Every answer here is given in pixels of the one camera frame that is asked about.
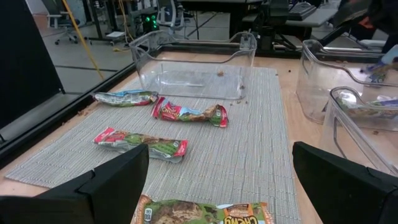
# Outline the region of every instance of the clear plastic bin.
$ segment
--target clear plastic bin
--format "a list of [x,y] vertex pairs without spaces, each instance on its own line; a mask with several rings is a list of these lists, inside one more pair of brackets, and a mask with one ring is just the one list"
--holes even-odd
[[384,114],[398,114],[398,108],[357,101],[360,110],[353,115],[339,100],[342,92],[351,95],[353,101],[358,97],[348,87],[331,90],[320,148],[398,177],[398,132],[391,131],[398,129],[398,120],[382,118]]
[[[167,45],[184,45],[214,49],[214,55],[169,60],[153,57]],[[177,40],[165,31],[148,33],[132,43],[133,61],[142,88],[161,95],[203,98],[241,99],[245,96],[245,79],[251,73],[257,42],[247,32],[237,33],[227,41]]]
[[383,83],[370,83],[366,81],[368,75],[360,72],[366,64],[325,61],[325,54],[338,55],[325,50],[316,40],[303,42],[296,94],[308,119],[323,122],[328,93],[334,87],[351,87],[365,102],[398,96],[396,71],[388,71]]

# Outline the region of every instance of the floor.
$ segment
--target floor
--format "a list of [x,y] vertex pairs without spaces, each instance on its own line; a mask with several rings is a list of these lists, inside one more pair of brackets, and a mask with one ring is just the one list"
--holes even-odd
[[[67,96],[55,96],[48,102],[42,105],[42,109],[48,113],[66,105],[79,94],[88,91],[101,81],[101,77],[95,70],[95,66],[91,62],[83,44],[74,44],[66,37],[60,39],[59,45],[54,42],[59,38],[62,33],[60,29],[47,28],[47,17],[44,15],[34,16],[37,27],[43,37],[45,46],[51,56],[52,62],[57,70],[58,76],[62,82]],[[228,40],[229,36],[229,14],[206,12],[198,14],[198,32],[196,25],[192,19],[185,30],[178,32],[180,35],[186,35],[189,39],[200,40]],[[333,28],[330,26],[323,26],[313,30],[313,36],[322,38],[327,35]],[[85,26],[80,29],[84,37],[96,37],[95,26]],[[300,45],[300,41],[295,37],[289,39],[296,45]],[[118,70],[126,67],[132,63],[132,56],[130,51],[115,52],[115,48],[122,49],[123,43],[116,44],[114,47],[106,42],[93,42],[92,45],[86,41],[90,50],[93,60],[98,65],[104,77],[109,77]],[[346,37],[340,37],[330,44],[331,47],[359,47],[354,41]],[[38,116],[43,118],[45,113],[38,113],[33,111]],[[40,119],[32,119],[32,116],[22,116],[20,119],[9,124],[0,130],[7,139],[17,136],[26,127],[33,126]]]

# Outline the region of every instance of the computer equipment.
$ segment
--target computer equipment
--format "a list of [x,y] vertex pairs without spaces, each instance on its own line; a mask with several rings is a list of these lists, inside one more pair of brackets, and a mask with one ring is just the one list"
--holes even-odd
[[297,177],[324,224],[398,223],[398,178],[312,147],[293,145]]
[[130,224],[148,164],[142,144],[36,197],[0,197],[0,223]]
[[298,2],[296,5],[289,6],[288,20],[303,21],[308,16],[311,16],[317,8],[307,2]]

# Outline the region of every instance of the woven placemat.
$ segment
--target woven placemat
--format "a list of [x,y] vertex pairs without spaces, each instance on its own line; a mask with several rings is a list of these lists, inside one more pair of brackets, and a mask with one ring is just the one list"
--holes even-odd
[[[138,79],[123,90],[139,88]],[[247,97],[238,101],[168,97],[177,105],[228,112],[227,128],[210,122],[159,121],[152,106],[98,107],[81,123],[11,170],[6,177],[55,187],[118,155],[92,143],[106,127],[170,139],[188,139],[179,164],[151,159],[144,194],[215,205],[267,202],[276,223],[301,223],[276,71],[254,68]]]

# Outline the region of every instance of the black frame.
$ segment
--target black frame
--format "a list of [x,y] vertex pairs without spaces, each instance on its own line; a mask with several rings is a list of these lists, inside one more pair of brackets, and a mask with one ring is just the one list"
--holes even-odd
[[[276,47],[275,51],[264,51],[258,49],[256,52],[256,57],[299,59],[301,57],[301,52],[299,50],[300,47],[298,47],[298,50],[296,51],[291,51],[278,46]],[[161,48],[157,49],[155,52],[151,52],[150,54],[153,57],[156,57],[162,51],[231,55],[234,52],[234,49],[224,44],[169,44],[162,46]],[[379,54],[374,54],[374,57],[370,57],[369,55],[360,56],[358,54],[347,53],[333,56],[321,54],[321,56],[324,57],[325,60],[329,61],[346,60],[347,62],[355,63],[375,63],[379,60],[380,57]],[[12,162],[15,158],[19,157],[22,153],[29,150],[32,146],[41,141],[43,138],[48,136],[52,131],[60,127],[62,123],[74,117],[80,110],[92,104],[92,102],[94,102],[94,99],[92,97],[93,93],[98,91],[108,91],[112,89],[112,87],[117,85],[123,79],[130,76],[135,71],[136,65],[134,63],[128,65],[124,69],[115,73],[113,76],[105,79],[98,85],[94,86],[92,89],[88,90],[86,93],[82,94],[71,103],[64,106],[53,115],[49,116],[41,123],[35,125],[33,128],[30,128],[19,136],[0,144],[0,169],[6,166],[8,163]]]

